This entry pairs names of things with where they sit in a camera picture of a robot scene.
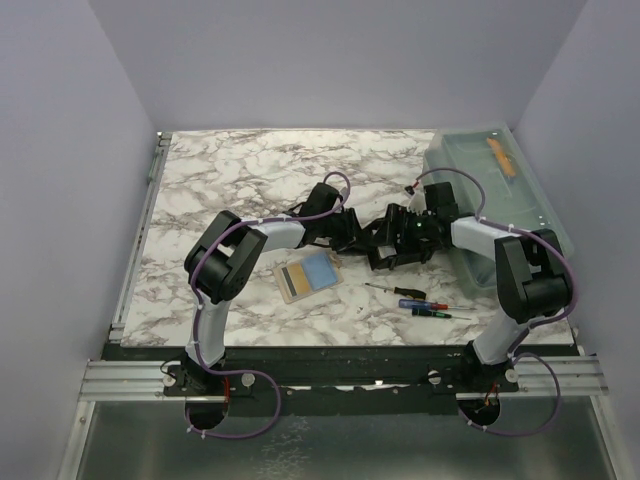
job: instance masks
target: white wall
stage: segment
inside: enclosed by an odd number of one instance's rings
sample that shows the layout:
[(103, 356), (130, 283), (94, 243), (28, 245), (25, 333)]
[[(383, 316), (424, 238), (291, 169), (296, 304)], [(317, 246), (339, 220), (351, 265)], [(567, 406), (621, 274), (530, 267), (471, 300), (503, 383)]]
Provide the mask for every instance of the white wall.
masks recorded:
[(585, 0), (90, 0), (162, 130), (515, 126)]
[(85, 0), (0, 15), (0, 477), (55, 478), (155, 134)]
[(590, 0), (516, 137), (576, 247), (580, 335), (640, 472), (640, 2)]

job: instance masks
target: screwdriver handle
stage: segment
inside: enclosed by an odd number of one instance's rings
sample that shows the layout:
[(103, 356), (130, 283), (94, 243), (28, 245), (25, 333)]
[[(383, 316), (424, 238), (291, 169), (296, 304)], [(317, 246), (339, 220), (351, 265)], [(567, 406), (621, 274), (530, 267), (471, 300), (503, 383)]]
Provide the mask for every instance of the screwdriver handle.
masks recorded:
[(448, 313), (434, 312), (433, 310), (425, 310), (424, 308), (412, 308), (411, 315), (414, 317), (453, 318)]
[(400, 288), (395, 287), (393, 293), (403, 295), (405, 297), (412, 298), (413, 300), (426, 300), (427, 294), (422, 290), (414, 290), (413, 288)]
[(447, 310), (449, 308), (449, 305), (445, 305), (444, 303), (425, 302), (423, 300), (409, 300), (406, 298), (399, 300), (398, 306), (400, 308), (421, 308), (423, 310)]

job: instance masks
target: white marble tabletop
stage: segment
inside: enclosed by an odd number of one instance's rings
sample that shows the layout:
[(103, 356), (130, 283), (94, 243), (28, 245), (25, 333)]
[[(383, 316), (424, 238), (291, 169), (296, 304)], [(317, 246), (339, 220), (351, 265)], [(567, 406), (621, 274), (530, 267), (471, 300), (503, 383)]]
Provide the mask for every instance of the white marble tabletop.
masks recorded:
[[(305, 200), (332, 170), (352, 182), (349, 206), (364, 226), (388, 203), (406, 204), (403, 187), (421, 172), (428, 130), (240, 130), (173, 135), (153, 209), (142, 264), (126, 318), (123, 346), (184, 346), (193, 297), (183, 261), (216, 214), (283, 212)], [(336, 179), (336, 187), (341, 188)], [(319, 250), (263, 254), (229, 313), (227, 345), (456, 345), (475, 338), (498, 308), (458, 288), (446, 253), (425, 265), (369, 269), (366, 257), (341, 257), (344, 283), (285, 304), (272, 269)], [(428, 299), (477, 307), (470, 320), (412, 317), (399, 297), (365, 282), (419, 288)], [(566, 321), (535, 330), (527, 343), (571, 344)]]

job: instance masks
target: orange object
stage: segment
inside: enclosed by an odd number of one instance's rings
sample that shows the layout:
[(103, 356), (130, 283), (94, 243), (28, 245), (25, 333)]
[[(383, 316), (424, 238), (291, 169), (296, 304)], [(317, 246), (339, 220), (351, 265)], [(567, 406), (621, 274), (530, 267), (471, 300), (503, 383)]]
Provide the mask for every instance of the orange object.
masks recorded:
[(496, 156), (498, 163), (500, 164), (500, 168), (502, 168), (502, 173), (504, 173), (508, 178), (514, 178), (516, 176), (516, 171), (513, 169), (513, 165), (511, 165), (511, 160), (504, 153), (502, 149), (502, 145), (495, 138), (487, 138), (487, 143), (493, 150), (493, 154)]

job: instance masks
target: plastic bin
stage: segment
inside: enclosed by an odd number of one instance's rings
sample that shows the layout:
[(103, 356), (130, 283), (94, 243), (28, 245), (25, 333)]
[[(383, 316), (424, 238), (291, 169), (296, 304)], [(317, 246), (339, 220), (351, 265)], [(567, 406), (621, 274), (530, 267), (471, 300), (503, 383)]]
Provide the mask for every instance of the plastic bin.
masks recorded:
[[(506, 156), (507, 165), (505, 158), (502, 163), (498, 160), (492, 148), (495, 141)], [(506, 125), (440, 130), (424, 154), (424, 171), (436, 167), (458, 168), (476, 178), (487, 194), (482, 214), (488, 219), (527, 230), (551, 228), (565, 257), (573, 253), (566, 231)], [(475, 211), (480, 193), (467, 178), (453, 172), (436, 172), (423, 178), (425, 184), (443, 181), (451, 182), (461, 212)], [(454, 249), (450, 256), (466, 296), (473, 298), (495, 291), (493, 261), (467, 250)]]

